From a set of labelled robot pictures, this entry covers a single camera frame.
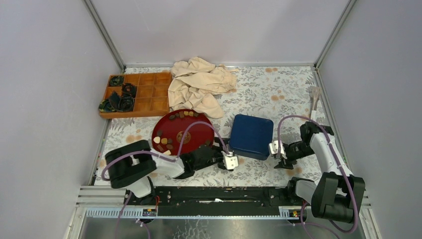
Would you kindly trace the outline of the navy box lid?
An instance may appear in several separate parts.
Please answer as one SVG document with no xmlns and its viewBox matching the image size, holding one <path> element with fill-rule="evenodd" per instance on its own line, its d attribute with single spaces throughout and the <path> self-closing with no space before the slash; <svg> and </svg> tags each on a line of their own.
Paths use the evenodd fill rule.
<svg viewBox="0 0 422 239">
<path fill-rule="evenodd" d="M 229 148 L 237 155 L 265 161 L 270 155 L 273 130 L 270 119 L 238 114 L 233 120 Z"/>
</svg>

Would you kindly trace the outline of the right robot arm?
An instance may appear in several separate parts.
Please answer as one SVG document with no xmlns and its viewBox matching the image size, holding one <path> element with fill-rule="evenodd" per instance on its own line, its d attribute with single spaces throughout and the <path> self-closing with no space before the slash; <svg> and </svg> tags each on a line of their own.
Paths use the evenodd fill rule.
<svg viewBox="0 0 422 239">
<path fill-rule="evenodd" d="M 298 205 L 305 200 L 316 218 L 356 223 L 365 182 L 342 161 L 331 127 L 308 121 L 300 127 L 300 134 L 300 141 L 285 144 L 275 140 L 268 145 L 270 154 L 279 160 L 277 168 L 293 169 L 297 160 L 311 155 L 318 160 L 320 180 L 293 178 L 285 192 L 287 202 Z"/>
</svg>

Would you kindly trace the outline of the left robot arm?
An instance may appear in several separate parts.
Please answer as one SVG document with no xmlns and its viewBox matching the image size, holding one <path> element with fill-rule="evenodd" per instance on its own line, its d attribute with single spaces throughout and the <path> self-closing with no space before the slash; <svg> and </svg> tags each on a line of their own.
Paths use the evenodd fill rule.
<svg viewBox="0 0 422 239">
<path fill-rule="evenodd" d="M 215 164 L 223 170 L 234 170 L 239 166 L 238 157 L 225 147 L 224 141 L 212 146 L 202 144 L 191 152 L 171 156 L 140 140 L 108 152 L 101 178 L 109 181 L 113 189 L 126 189 L 147 205 L 154 200 L 153 184 L 148 177 L 153 172 L 182 180 Z"/>
</svg>

